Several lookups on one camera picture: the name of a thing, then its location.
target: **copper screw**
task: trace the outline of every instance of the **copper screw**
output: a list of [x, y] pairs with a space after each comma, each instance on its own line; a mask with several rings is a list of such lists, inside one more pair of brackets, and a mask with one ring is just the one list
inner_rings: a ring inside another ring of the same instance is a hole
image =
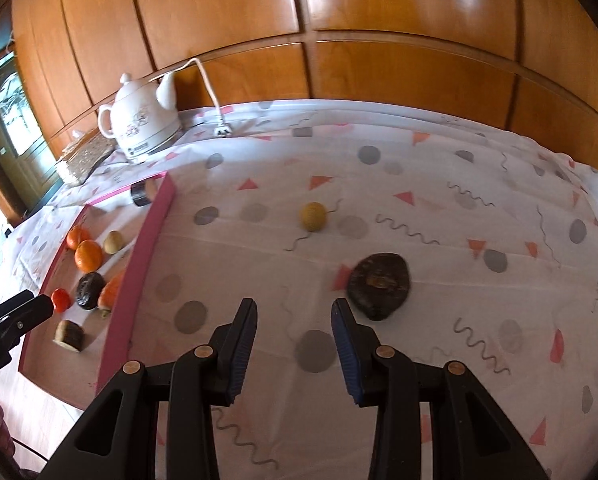
[[448, 364], [448, 371], [452, 375], [463, 375], [465, 373], [465, 365], [458, 361], [452, 361]]
[[124, 373], [128, 375], [136, 374], [141, 369], [139, 361], [128, 361], [124, 365]]
[[200, 359], [205, 359], [213, 354], [214, 350], [212, 346], [202, 345], [195, 348], [195, 355]]
[[388, 345], [378, 346], [375, 352], [377, 352], [377, 355], [383, 359], [390, 359], [391, 357], [394, 357], [394, 348]]

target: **door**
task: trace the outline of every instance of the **door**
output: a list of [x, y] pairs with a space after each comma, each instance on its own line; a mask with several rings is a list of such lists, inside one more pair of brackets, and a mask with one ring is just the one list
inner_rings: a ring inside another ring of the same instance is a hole
[[28, 211], [59, 179], [13, 57], [0, 66], [0, 164]]

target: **kettle handle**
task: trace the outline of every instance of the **kettle handle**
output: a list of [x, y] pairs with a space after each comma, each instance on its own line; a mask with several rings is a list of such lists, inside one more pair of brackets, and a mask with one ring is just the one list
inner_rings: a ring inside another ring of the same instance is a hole
[[102, 105], [100, 106], [99, 115], [97, 115], [97, 126], [100, 128], [100, 132], [106, 139], [114, 139], [115, 134], [112, 133], [109, 129], [105, 128], [103, 125], [103, 116], [106, 112], [108, 112], [108, 117], [110, 117], [110, 111], [112, 110], [111, 105]]

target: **pink tray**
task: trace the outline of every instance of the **pink tray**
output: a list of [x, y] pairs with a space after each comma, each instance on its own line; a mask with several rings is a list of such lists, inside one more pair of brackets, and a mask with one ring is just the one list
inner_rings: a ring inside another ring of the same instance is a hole
[[[95, 394], [128, 359], [130, 337], [154, 245], [174, 197], [170, 176], [158, 173], [153, 178], [157, 194], [150, 205], [138, 208], [130, 200], [130, 185], [116, 189], [87, 203], [73, 225], [83, 224], [100, 244], [108, 231], [124, 227], [127, 245], [108, 257], [100, 272], [106, 281], [121, 270], [126, 272], [111, 316], [103, 319], [98, 309], [84, 311], [73, 304], [63, 314], [26, 334], [19, 371], [39, 388], [79, 409], [85, 409]], [[45, 276], [40, 294], [50, 295], [57, 286], [74, 294], [82, 275], [74, 265], [74, 253], [63, 241]], [[84, 327], [86, 343], [82, 352], [71, 352], [53, 342], [57, 324], [72, 320]]]

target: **red cherry tomato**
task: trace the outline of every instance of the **red cherry tomato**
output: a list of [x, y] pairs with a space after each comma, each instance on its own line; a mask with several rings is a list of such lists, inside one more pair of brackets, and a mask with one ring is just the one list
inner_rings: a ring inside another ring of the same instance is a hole
[[55, 312], [65, 312], [73, 304], [70, 294], [63, 290], [63, 288], [55, 288], [50, 299], [53, 305], [55, 305]]

